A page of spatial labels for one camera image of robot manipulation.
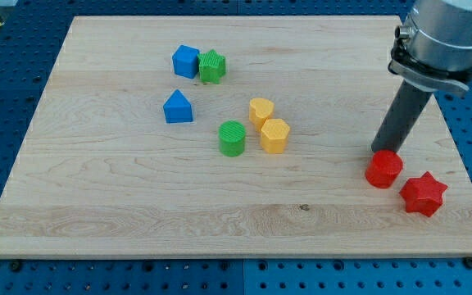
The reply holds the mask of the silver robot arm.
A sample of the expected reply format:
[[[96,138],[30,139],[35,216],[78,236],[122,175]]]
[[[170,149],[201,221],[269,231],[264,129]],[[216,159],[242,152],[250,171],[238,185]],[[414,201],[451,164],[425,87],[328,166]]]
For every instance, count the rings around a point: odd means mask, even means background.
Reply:
[[[472,0],[418,0],[394,36],[388,69],[403,78],[403,93],[469,91]]]

